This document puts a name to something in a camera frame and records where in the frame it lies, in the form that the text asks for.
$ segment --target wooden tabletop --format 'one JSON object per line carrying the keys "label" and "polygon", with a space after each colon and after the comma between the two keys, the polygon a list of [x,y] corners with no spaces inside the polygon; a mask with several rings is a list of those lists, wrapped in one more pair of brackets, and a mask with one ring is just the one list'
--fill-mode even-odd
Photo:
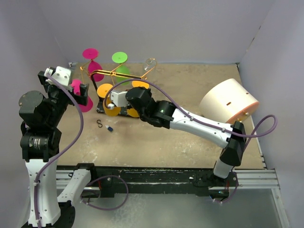
{"label": "wooden tabletop", "polygon": [[[142,75],[142,64],[126,64],[131,74]],[[112,70],[115,64],[102,64],[103,69]],[[79,78],[77,66],[73,78]],[[202,64],[159,64],[148,80],[166,91],[180,106],[200,115],[199,103],[214,86],[229,78],[240,82],[236,65]],[[84,83],[90,83],[89,95],[94,107],[84,115],[84,130],[79,140],[58,161],[59,165],[76,165],[79,162],[93,162],[103,166],[145,166],[145,167],[189,167],[213,168],[219,158],[221,148],[190,133],[156,128],[139,119],[128,117],[109,117],[98,114],[98,97],[90,79],[85,76]],[[105,76],[101,82],[111,83]],[[122,86],[121,91],[132,88]],[[166,98],[152,88],[155,100]],[[102,128],[97,126],[100,119]],[[105,125],[113,128],[109,132]],[[244,121],[246,132],[253,130],[252,120]],[[65,148],[77,135],[79,115],[75,107],[69,106],[58,126],[62,132],[60,149]],[[251,140],[247,147],[241,169],[262,169],[263,164],[257,140]]]}

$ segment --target white cylindrical object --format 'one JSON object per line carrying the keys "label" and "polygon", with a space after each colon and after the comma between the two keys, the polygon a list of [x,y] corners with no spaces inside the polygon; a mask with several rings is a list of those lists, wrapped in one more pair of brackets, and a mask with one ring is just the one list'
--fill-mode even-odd
{"label": "white cylindrical object", "polygon": [[217,177],[225,179],[229,175],[232,168],[233,166],[225,164],[219,158],[213,168],[213,174]]}
{"label": "white cylindrical object", "polygon": [[247,119],[259,102],[235,79],[228,79],[212,88],[202,99],[199,109],[204,117],[233,124]]}

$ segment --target white wall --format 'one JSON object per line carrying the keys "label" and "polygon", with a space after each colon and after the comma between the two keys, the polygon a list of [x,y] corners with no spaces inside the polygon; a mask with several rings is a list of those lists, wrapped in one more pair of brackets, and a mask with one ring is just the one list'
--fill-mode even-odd
{"label": "white wall", "polygon": [[1,227],[17,227],[29,186],[19,145],[19,98],[27,91],[43,90],[40,70],[67,64],[47,26],[36,1],[0,1]]}
{"label": "white wall", "polygon": [[304,1],[277,0],[240,63],[243,84],[261,102],[255,123],[269,113],[279,120],[277,129],[260,143],[267,167],[277,171],[294,228],[304,226],[303,56]]}
{"label": "white wall", "polygon": [[236,63],[274,0],[40,0],[69,61],[97,48],[99,61]]}

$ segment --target orange disc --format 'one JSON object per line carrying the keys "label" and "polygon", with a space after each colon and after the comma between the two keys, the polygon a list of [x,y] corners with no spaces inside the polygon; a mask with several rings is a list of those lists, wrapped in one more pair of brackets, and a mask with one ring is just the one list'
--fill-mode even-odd
{"label": "orange disc", "polygon": [[97,95],[101,98],[105,98],[106,93],[112,88],[111,84],[102,84],[97,89]]}
{"label": "orange disc", "polygon": [[[111,100],[108,97],[108,99],[106,100],[106,105],[110,104]],[[105,107],[105,104],[103,103],[103,107],[104,107],[104,112],[106,115],[108,116],[117,116],[120,113],[121,108],[120,107],[114,107],[114,109],[108,109]]]}
{"label": "orange disc", "polygon": [[145,87],[146,89],[149,89],[149,84],[141,81],[132,81],[133,87]]}
{"label": "orange disc", "polygon": [[127,113],[128,113],[128,115],[130,115],[132,117],[135,117],[135,118],[139,117],[138,112],[133,108],[127,109]]}

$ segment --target black base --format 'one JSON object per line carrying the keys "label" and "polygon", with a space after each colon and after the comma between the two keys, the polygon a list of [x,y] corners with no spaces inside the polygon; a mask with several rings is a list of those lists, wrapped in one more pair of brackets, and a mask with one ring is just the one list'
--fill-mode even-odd
{"label": "black base", "polygon": [[[226,179],[213,175],[212,169],[195,168],[146,168],[146,167],[104,167],[95,166],[97,177],[120,176],[126,181],[129,193],[141,194],[195,194],[210,196],[210,187],[236,186],[235,175],[230,173]],[[74,166],[57,166],[58,170],[73,170]],[[116,178],[101,181],[101,197],[114,197],[125,193],[125,185]],[[227,197],[228,190],[222,190],[216,198]]]}
{"label": "black base", "polygon": [[[103,101],[100,100],[100,101],[98,102],[96,111],[97,111],[98,113],[105,114],[105,110],[104,110],[104,107],[103,107]],[[124,116],[124,117],[134,118],[133,116],[130,116],[130,115],[127,113],[127,108],[126,108],[126,107],[121,107],[121,111],[120,111],[120,113],[119,113],[118,115],[119,115],[119,116]]]}

